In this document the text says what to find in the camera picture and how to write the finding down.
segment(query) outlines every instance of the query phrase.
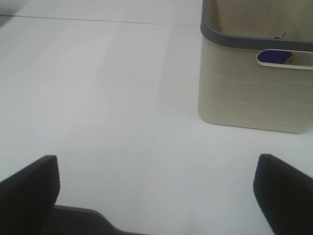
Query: white surface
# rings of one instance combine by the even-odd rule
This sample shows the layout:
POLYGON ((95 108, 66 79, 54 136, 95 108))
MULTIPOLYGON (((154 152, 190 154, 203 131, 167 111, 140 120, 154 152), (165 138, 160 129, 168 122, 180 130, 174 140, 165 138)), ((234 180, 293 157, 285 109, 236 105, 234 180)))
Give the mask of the white surface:
POLYGON ((56 154, 58 204, 96 209, 121 229, 264 235, 258 156, 313 175, 312 129, 200 119, 198 26, 0 19, 0 179, 56 154))
POLYGON ((202 0, 0 0, 0 14, 198 26, 202 0))

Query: white floor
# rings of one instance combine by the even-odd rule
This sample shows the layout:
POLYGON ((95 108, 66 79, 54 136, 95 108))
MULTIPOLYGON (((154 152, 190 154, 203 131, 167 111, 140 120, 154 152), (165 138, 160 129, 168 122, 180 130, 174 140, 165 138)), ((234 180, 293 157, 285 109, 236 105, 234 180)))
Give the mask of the white floor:
POLYGON ((0 17, 0 180, 55 154, 57 203, 98 210, 120 229, 269 235, 252 190, 258 156, 313 176, 313 129, 200 119, 200 0, 0 6, 19 16, 0 17))

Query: black plastic part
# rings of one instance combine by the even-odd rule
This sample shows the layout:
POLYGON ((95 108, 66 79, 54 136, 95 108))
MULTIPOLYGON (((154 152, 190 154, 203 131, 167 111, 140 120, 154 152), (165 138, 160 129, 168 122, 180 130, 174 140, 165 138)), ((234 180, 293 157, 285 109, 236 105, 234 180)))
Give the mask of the black plastic part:
POLYGON ((55 156, 45 156, 0 183, 0 234, 36 235, 60 190, 55 156))
POLYGON ((205 16, 208 14, 209 0, 203 0, 201 32, 209 41, 220 46, 251 49, 251 50, 266 50, 266 49, 281 49, 281 50, 297 50, 297 51, 313 51, 313 42, 311 41, 295 41, 287 39, 261 38, 230 35, 219 32, 205 21, 205 16))
POLYGON ((121 231, 89 209, 55 206, 40 235, 139 235, 121 231))
POLYGON ((262 154, 255 197, 276 235, 313 234, 313 179, 270 154, 262 154))

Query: plastic storage basket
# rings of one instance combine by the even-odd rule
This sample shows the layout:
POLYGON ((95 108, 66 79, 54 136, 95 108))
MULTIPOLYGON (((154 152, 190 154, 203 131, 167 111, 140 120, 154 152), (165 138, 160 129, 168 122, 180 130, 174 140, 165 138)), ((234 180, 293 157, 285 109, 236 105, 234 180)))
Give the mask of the plastic storage basket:
POLYGON ((312 12, 311 0, 203 0, 201 118, 306 132, 313 124, 312 12), (269 49, 290 51, 292 60, 260 61, 269 49))

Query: purple object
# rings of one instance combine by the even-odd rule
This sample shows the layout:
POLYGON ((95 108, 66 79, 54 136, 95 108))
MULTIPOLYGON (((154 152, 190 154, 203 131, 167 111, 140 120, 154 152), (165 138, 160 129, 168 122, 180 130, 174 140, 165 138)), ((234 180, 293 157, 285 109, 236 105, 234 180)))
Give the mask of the purple object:
POLYGON ((292 57, 292 53, 290 51, 265 50, 265 51, 262 51, 258 55, 258 60, 261 62, 266 62, 266 63, 283 64, 290 57, 292 57))

